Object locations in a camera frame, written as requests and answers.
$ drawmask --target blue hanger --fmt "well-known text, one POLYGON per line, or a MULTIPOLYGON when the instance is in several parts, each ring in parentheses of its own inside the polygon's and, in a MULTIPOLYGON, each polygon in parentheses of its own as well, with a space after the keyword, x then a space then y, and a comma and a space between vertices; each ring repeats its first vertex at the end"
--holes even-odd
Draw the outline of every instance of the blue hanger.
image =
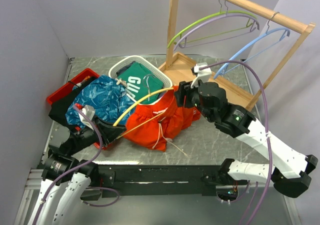
MULTIPOLYGON (((245 45, 243 48, 241 48, 235 55, 233 55, 229 60, 235 60, 240 54, 242 54, 246 49, 248 49, 250 46, 252 46, 253 44, 255 44, 257 41, 263 39, 264 37, 268 36, 269 34, 273 34, 277 31, 284 31, 283 34, 281 35, 280 39, 278 41, 276 41, 275 43, 271 44, 270 46, 268 46, 267 48, 265 48, 264 50, 258 52, 257 54, 247 58, 244 62, 247 62, 249 61, 250 59, 254 58, 255 56, 258 56, 259 54, 263 53, 264 51, 268 50, 269 48, 271 48, 272 46, 276 45, 277 43, 279 43, 280 41, 282 41, 286 36, 289 37, 290 36, 290 30, 286 27, 278 27, 278 28, 275 28, 275 29, 272 29, 269 31, 269 21, 267 23, 267 30, 264 34, 258 36, 256 39, 252 40, 251 42, 249 42, 247 45, 245 45)), ((233 68, 227 70, 228 68, 228 65, 229 65, 229 62, 225 63, 215 74, 215 76, 213 77, 214 79, 216 79, 219 75, 223 75, 229 71, 231 71, 232 69, 235 69, 236 67, 239 66, 236 65, 234 66, 233 68)))

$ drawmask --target black cloth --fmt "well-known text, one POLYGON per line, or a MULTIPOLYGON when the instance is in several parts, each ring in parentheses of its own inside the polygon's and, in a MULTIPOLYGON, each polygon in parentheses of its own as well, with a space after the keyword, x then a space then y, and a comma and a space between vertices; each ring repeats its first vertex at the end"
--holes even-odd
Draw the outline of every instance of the black cloth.
POLYGON ((73 89, 72 92, 70 92, 68 95, 52 103, 51 110, 49 112, 49 117, 57 123, 61 124, 62 126, 74 131, 76 125, 68 124, 66 119, 66 112, 70 105, 73 103, 73 101, 76 99, 78 94, 95 79, 97 78, 93 76, 90 77, 88 80, 83 82, 83 84, 80 87, 73 89))

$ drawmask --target drawstring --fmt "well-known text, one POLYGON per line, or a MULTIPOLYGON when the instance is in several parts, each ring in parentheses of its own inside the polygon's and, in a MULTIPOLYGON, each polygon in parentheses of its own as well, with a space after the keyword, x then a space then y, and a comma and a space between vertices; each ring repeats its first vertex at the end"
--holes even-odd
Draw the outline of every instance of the drawstring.
POLYGON ((191 158, 188 154, 186 154, 184 151, 182 151, 177 145, 175 145, 172 141, 171 138, 165 137, 163 130, 162 130, 162 125, 161 122, 165 119, 166 117, 162 118, 160 121, 158 121, 159 124, 159 133, 158 133, 158 139, 156 140, 155 145, 153 145, 152 149, 155 149, 155 147, 157 146, 159 140, 160 140, 160 132, 161 132, 161 136, 170 144, 172 144, 173 146, 175 146, 180 152, 182 152, 187 158, 191 158))

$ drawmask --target white wall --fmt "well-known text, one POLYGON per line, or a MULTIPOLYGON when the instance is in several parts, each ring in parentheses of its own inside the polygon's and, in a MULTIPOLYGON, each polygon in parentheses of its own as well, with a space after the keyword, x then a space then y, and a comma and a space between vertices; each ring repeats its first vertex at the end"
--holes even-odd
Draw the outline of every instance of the white wall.
MULTIPOLYGON (((280 71, 266 89, 270 130, 295 150, 305 155, 320 157, 319 146, 319 89, 320 89, 320 0, 279 0, 275 11, 279 11, 305 24, 317 24, 297 52, 280 71)), ((270 28, 280 27, 270 22, 270 28)), ((262 53, 249 64, 258 73, 262 82, 283 58, 298 38, 292 32, 277 46, 262 53)), ((250 55, 273 43, 279 34, 267 36, 253 46, 250 55)), ((252 75, 249 75, 253 91, 259 88, 252 75)), ((263 113, 262 101, 258 108, 263 113)), ((296 205, 304 225, 319 224, 320 168, 311 174, 312 182, 308 191, 297 198, 296 205)))
POLYGON ((51 126, 68 58, 36 0, 0 0, 0 220, 13 224, 51 126))
MULTIPOLYGON (((169 0, 38 1, 69 57, 166 53, 169 0)), ((252 1, 273 9, 278 0, 252 1)), ((236 6, 230 4, 229 8, 235 9, 236 6)), ((176 32, 219 9, 218 0, 179 0, 176 32)), ((263 28, 266 20, 261 17, 258 20, 263 28)), ((246 22, 246 18, 223 19, 197 31, 193 37, 243 27, 246 22)), ((256 31, 228 41, 184 49, 183 52, 229 58, 258 34, 256 31)))

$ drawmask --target orange cloth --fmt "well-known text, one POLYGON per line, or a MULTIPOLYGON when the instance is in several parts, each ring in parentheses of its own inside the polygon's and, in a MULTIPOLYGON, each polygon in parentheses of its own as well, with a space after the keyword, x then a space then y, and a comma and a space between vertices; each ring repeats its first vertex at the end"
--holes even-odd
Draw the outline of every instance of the orange cloth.
POLYGON ((160 101, 154 105, 137 105, 134 113, 126 122, 127 131, 164 112, 164 110, 165 112, 163 115, 124 135, 124 137, 148 149, 165 152, 167 144, 165 138, 173 139, 182 129, 188 128, 193 121, 201 117, 200 112, 195 108, 178 107, 174 91, 167 91, 160 101))

